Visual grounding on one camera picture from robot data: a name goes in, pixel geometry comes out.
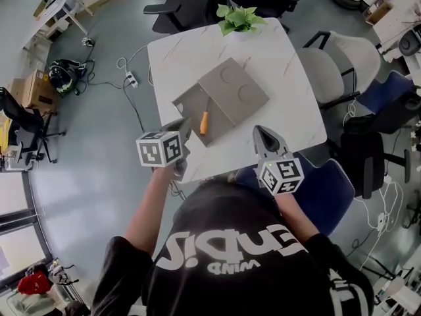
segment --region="white chair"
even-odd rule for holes
[[[319,38],[323,38],[320,47],[310,48]],[[339,71],[334,60],[323,51],[328,42],[345,54],[352,68],[342,73]],[[320,109],[324,110],[355,99],[365,92],[380,69],[380,54],[370,41],[335,32],[317,33],[304,48],[297,51],[297,54],[309,78],[314,96],[320,104]],[[354,90],[345,95],[345,84],[342,78],[351,72],[354,78]]]

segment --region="black t-shirt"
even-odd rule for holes
[[[361,288],[371,314],[369,281],[327,237],[301,245],[273,201],[208,182],[174,216],[155,262],[124,238],[110,241],[93,315],[125,316],[140,296],[148,315],[335,315],[331,270]],[[361,314],[358,298],[343,303],[344,315]]]

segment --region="blue chair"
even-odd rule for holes
[[[373,80],[368,89],[357,97],[357,101],[376,114],[408,91],[415,92],[414,82],[396,71],[391,71],[384,83]]]
[[[322,167],[315,167],[298,152],[294,153],[294,157],[299,158],[305,175],[294,197],[317,229],[329,235],[353,202],[354,187],[336,160],[329,159]],[[273,198],[266,188],[259,187],[253,170],[255,167],[241,169],[235,178],[236,182]]]

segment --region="person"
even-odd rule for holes
[[[92,315],[371,315],[368,279],[292,194],[274,200],[210,180],[183,202],[155,251],[172,167],[155,169],[124,237],[111,239]]]

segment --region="floor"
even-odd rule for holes
[[[94,83],[108,81],[122,85],[124,72],[116,68],[116,61],[121,56],[131,57],[141,46],[162,37],[151,30],[154,17],[143,15],[142,10],[145,5],[163,1],[114,0],[92,18],[82,20],[96,41],[91,54],[95,60]],[[290,38],[296,48],[302,47],[319,30],[334,30],[345,35],[364,36],[373,43],[377,41],[359,12],[340,9],[330,0],[302,0],[294,13],[284,15],[282,22],[292,29]],[[85,61],[89,49],[82,47],[82,38],[79,29],[70,27],[53,44],[49,61],[59,58]],[[344,70],[349,67],[340,57],[338,64]],[[160,121],[153,88],[147,83],[148,65],[146,51],[139,53],[130,63],[130,70],[141,80],[139,88],[130,90],[130,93],[145,129],[151,130],[158,128]],[[384,80],[391,69],[400,70],[401,67],[383,64],[378,78]],[[347,106],[344,105],[324,114],[329,136],[339,137],[346,112]],[[51,144],[51,153],[59,162],[56,165],[42,162],[30,173],[30,178],[51,251],[63,262],[76,264],[78,277],[84,278],[86,283],[82,290],[89,300],[101,270],[107,241],[124,232],[151,171],[139,165],[134,141],[141,135],[141,129],[121,90],[109,85],[89,86],[82,95],[69,95],[61,100],[59,113],[57,126],[67,130],[65,137],[53,140]],[[363,113],[364,109],[357,105],[357,115]],[[391,152],[395,137],[396,134],[384,136],[387,152]],[[403,155],[403,150],[409,147],[409,129],[402,129],[395,153]],[[324,146],[312,148],[305,154],[319,164],[328,158]],[[415,168],[420,164],[419,155],[413,153],[411,157]],[[372,255],[393,268],[420,243],[416,228],[401,228],[402,220],[407,218],[406,204],[414,202],[414,190],[418,188],[420,175],[413,170],[411,182],[404,184],[403,170],[392,164],[389,174],[400,183],[405,195],[400,213],[400,198],[391,213],[392,219],[397,221],[395,228],[381,237]],[[189,184],[183,189],[188,194],[194,187],[195,184]],[[387,210],[391,209],[394,199],[394,189],[391,189],[386,197]],[[163,245],[172,225],[172,216],[180,204],[178,197],[168,195],[158,248]],[[380,194],[375,193],[366,204],[370,223],[375,225],[384,206]],[[331,239],[347,254],[355,239],[363,241],[370,231],[367,212],[362,203],[355,201]],[[349,257],[350,261],[359,267],[377,239],[377,234],[372,233]],[[367,265],[374,268],[371,262]]]

